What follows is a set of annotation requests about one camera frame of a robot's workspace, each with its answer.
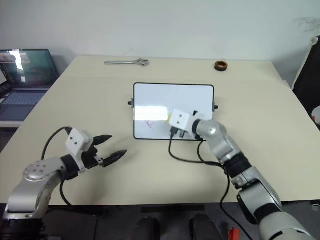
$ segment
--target adjustable wrench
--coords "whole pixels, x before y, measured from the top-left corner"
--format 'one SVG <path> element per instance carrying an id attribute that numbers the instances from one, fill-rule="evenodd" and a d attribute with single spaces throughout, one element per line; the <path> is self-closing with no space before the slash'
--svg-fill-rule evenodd
<path id="1" fill-rule="evenodd" d="M 149 65 L 149 60 L 139 58 L 134 61 L 105 61 L 105 65 L 118 65 L 118 64 L 136 64 L 142 67 Z"/>

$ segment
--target beige tabletop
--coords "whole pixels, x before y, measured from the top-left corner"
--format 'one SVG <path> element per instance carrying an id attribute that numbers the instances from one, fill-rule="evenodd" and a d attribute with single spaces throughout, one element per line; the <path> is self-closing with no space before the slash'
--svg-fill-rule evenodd
<path id="1" fill-rule="evenodd" d="M 212 203 L 220 201 L 227 179 L 211 166 L 179 162 L 166 140 L 136 140 L 128 101 L 136 82 L 211 84 L 215 113 L 242 151 L 278 192 L 281 200 L 320 199 L 320 133 L 271 62 L 229 61 L 226 72 L 213 60 L 148 58 L 150 65 L 104 65 L 106 56 L 77 57 L 24 121 L 0 155 L 0 201 L 6 203 L 24 168 L 41 157 L 50 135 L 62 126 L 113 138 L 99 154 L 128 149 L 117 163 L 95 167 L 67 181 L 74 205 Z M 67 154 L 59 133 L 46 158 Z M 197 159 L 197 142 L 174 141 L 172 152 Z M 206 143 L 203 158 L 216 160 Z M 231 187 L 226 202 L 236 202 Z M 64 204 L 57 189 L 52 205 Z"/>

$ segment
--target black chair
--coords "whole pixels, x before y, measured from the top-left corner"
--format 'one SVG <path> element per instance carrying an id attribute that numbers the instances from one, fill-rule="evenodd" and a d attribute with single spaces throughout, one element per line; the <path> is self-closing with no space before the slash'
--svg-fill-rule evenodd
<path id="1" fill-rule="evenodd" d="M 320 36 L 312 39 L 310 51 L 292 84 L 292 90 L 312 117 L 312 111 L 320 106 Z"/>

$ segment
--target floor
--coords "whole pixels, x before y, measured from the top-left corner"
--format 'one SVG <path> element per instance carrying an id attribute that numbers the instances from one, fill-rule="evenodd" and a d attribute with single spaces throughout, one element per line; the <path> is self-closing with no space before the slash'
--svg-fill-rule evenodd
<path id="1" fill-rule="evenodd" d="M 13 134 L 14 131 L 0 129 L 1 151 Z M 258 227 L 248 223 L 237 203 L 224 205 L 253 239 L 259 239 Z M 1 211 L 4 207 L 5 204 L 1 204 Z M 46 234 L 60 236 L 66 240 L 125 240 L 139 219 L 151 216 L 160 223 L 161 240 L 189 240 L 189 220 L 198 213 L 204 213 L 211 218 L 223 239 L 228 239 L 228 230 L 237 227 L 224 215 L 217 203 L 87 206 L 82 209 L 77 207 L 77 211 L 67 209 L 60 207 L 45 216 L 43 221 Z M 320 211 L 313 210 L 308 201 L 288 203 L 284 210 L 300 221 L 313 237 L 320 239 Z M 240 239 L 246 240 L 247 237 L 242 233 Z"/>

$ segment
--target laptop keyboard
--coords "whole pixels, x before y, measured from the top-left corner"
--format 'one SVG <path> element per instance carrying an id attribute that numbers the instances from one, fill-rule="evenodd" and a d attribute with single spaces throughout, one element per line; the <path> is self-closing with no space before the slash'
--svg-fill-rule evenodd
<path id="1" fill-rule="evenodd" d="M 45 94 L 45 92 L 13 92 L 1 104 L 37 105 Z"/>

